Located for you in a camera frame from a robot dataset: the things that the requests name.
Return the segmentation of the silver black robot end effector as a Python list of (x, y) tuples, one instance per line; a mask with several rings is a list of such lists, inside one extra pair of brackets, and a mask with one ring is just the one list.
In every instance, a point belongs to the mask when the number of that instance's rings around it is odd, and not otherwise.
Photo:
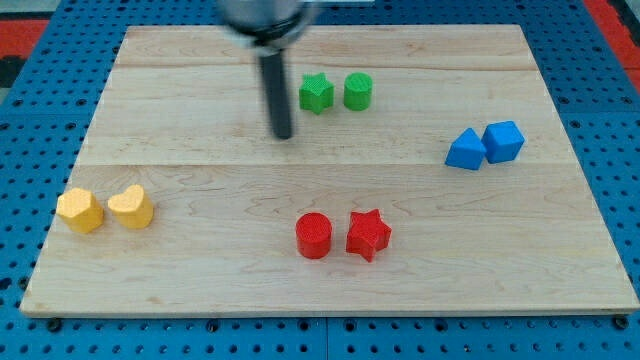
[(230, 39), (243, 48), (281, 50), (296, 42), (318, 15), (313, 1), (219, 0)]

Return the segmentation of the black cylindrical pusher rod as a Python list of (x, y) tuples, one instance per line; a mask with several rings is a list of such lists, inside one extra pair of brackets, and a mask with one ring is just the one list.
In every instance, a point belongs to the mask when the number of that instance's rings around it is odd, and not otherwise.
[(285, 74), (284, 51), (260, 56), (258, 67), (273, 136), (287, 140), (293, 136), (293, 121)]

